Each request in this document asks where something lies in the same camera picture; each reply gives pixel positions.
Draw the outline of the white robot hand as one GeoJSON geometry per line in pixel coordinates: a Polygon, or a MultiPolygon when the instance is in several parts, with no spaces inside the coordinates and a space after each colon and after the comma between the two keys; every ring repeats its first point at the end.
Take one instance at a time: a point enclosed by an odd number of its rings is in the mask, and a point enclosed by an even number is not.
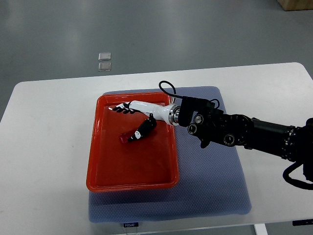
{"type": "Polygon", "coordinates": [[[174,103],[161,106],[154,103],[133,100],[130,103],[123,102],[115,106],[113,110],[123,114],[134,114],[137,111],[147,116],[152,114],[135,131],[131,132],[128,142],[132,142],[142,139],[152,132],[157,126],[157,120],[164,121],[168,125],[178,126],[180,106],[174,103]]]}

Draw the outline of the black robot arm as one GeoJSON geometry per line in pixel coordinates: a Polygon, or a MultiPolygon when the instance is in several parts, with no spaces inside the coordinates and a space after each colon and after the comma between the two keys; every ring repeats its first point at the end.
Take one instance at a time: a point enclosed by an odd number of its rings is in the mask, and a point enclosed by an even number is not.
{"type": "Polygon", "coordinates": [[[129,137],[130,141],[147,135],[156,121],[186,127],[190,135],[197,137],[201,148],[211,142],[224,146],[243,146],[255,149],[292,162],[283,172],[283,179],[298,188],[313,188],[313,120],[303,127],[280,124],[249,118],[245,115],[228,115],[219,109],[217,99],[181,97],[181,104],[160,106],[143,101],[129,101],[112,108],[118,113],[143,113],[148,118],[129,137]]]}

